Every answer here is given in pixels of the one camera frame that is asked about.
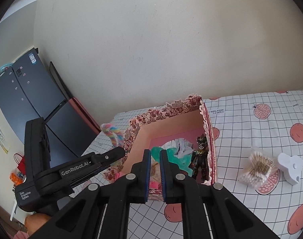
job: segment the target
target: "box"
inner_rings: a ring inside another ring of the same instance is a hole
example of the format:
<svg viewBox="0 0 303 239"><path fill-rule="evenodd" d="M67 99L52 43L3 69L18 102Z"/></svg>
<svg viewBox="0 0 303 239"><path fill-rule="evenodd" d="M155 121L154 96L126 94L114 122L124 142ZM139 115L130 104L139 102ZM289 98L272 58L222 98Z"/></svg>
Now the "box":
<svg viewBox="0 0 303 239"><path fill-rule="evenodd" d="M145 149L161 147L170 140L184 138L197 148L196 139L203 133L207 136L209 149L209 180L205 184L211 185L217 181L214 136L208 111L201 96L197 95L190 95L185 101L167 103L161 109L150 109L131 119L124 140L127 155L117 168L110 168L105 177L113 182L117 172L121 171L122 175L130 173L132 165L142 160ZM154 190L153 193L161 194L159 190Z"/></svg>

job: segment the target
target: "white cloth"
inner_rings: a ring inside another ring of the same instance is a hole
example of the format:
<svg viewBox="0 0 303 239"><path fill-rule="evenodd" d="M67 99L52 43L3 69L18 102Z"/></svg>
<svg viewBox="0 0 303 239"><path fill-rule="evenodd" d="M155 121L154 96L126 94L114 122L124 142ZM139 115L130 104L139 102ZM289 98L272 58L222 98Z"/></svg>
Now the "white cloth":
<svg viewBox="0 0 303 239"><path fill-rule="evenodd" d="M178 138L172 141L169 141L165 143L162 146L163 149L169 149L169 148L176 148L177 151L175 152L175 156L177 158L182 158L185 155L189 155L192 153L192 143L190 143L188 140L184 138Z"/></svg>

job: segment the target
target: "action figure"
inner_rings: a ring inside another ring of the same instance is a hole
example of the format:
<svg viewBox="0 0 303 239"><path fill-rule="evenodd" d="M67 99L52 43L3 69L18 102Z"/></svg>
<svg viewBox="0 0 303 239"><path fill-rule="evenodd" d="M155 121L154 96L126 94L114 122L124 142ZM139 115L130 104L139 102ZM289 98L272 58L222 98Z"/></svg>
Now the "action figure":
<svg viewBox="0 0 303 239"><path fill-rule="evenodd" d="M192 178L196 179L198 175L198 169L201 167L201 179L207 181L208 167L208 141L205 134L197 138L197 144L199 149L192 152L191 162L189 168L192 169Z"/></svg>

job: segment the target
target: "refrigerator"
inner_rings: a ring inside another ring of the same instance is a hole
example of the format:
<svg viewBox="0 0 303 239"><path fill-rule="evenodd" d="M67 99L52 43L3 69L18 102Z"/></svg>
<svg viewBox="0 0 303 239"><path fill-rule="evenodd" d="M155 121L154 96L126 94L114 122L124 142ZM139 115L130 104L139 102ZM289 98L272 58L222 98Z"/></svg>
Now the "refrigerator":
<svg viewBox="0 0 303 239"><path fill-rule="evenodd" d="M99 133L64 94L35 48L0 76L0 108L22 143L26 122L45 119L51 167L80 157Z"/></svg>

